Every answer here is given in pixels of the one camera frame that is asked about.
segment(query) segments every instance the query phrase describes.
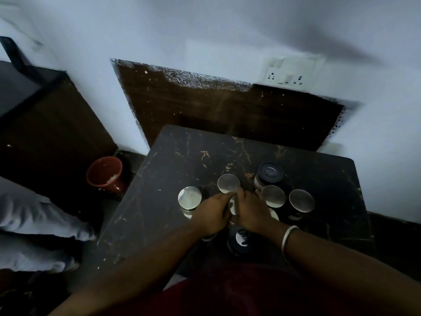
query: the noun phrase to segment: bracelet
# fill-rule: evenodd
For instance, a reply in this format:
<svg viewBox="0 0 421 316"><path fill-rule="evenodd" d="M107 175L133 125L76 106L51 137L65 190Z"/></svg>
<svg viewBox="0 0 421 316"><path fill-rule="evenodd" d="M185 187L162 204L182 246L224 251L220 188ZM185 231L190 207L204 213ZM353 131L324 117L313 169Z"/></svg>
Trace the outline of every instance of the bracelet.
<svg viewBox="0 0 421 316"><path fill-rule="evenodd" d="M289 263L289 261L287 261L286 257L285 257L285 245L287 244L287 240L288 240L288 236L291 233L292 230L298 228L298 226L290 226L287 231L284 234L284 238L282 239L282 246L281 246L281 253L282 253L282 258Z"/></svg>

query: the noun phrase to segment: person's right arm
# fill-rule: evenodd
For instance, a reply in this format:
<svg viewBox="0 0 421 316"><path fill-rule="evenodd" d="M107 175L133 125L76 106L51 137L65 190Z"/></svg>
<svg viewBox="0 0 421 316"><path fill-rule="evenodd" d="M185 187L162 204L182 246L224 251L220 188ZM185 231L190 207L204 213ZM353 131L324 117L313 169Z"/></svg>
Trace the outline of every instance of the person's right arm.
<svg viewBox="0 0 421 316"><path fill-rule="evenodd" d="M288 225L270 216L265 201L240 189L234 222L281 248ZM294 229L287 259L329 288L381 315L421 315L421 285L397 270L342 245Z"/></svg>

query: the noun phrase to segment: red bucket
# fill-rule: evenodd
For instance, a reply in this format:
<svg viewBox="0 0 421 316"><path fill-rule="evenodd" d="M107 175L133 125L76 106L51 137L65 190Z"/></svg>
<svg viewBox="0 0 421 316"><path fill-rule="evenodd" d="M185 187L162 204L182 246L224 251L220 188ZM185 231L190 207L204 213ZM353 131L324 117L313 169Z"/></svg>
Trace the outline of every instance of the red bucket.
<svg viewBox="0 0 421 316"><path fill-rule="evenodd" d="M86 180L95 187L112 193L119 193L126 188L121 180L123 164L115 156L106 156L93 162L87 169Z"/></svg>

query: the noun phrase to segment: person's left hand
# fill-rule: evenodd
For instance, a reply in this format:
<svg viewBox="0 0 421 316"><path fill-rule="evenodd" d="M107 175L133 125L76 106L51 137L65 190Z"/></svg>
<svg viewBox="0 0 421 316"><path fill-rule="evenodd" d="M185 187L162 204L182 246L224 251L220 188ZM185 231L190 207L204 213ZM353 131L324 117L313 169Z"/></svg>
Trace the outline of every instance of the person's left hand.
<svg viewBox="0 0 421 316"><path fill-rule="evenodd" d="M231 212L226 211L226 208L234 195L234 192L220 193L203 201L194 210L190 223L198 228L204 236L218 233L228 223Z"/></svg>

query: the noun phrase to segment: maroon shirt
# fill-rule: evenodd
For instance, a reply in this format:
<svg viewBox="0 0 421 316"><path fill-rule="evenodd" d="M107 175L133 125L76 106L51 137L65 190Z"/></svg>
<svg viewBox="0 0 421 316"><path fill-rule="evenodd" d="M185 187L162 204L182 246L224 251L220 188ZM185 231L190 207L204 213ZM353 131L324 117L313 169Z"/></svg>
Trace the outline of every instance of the maroon shirt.
<svg viewBox="0 0 421 316"><path fill-rule="evenodd" d="M303 278L238 264L187 279L102 315L361 315L361 311L354 311L334 294Z"/></svg>

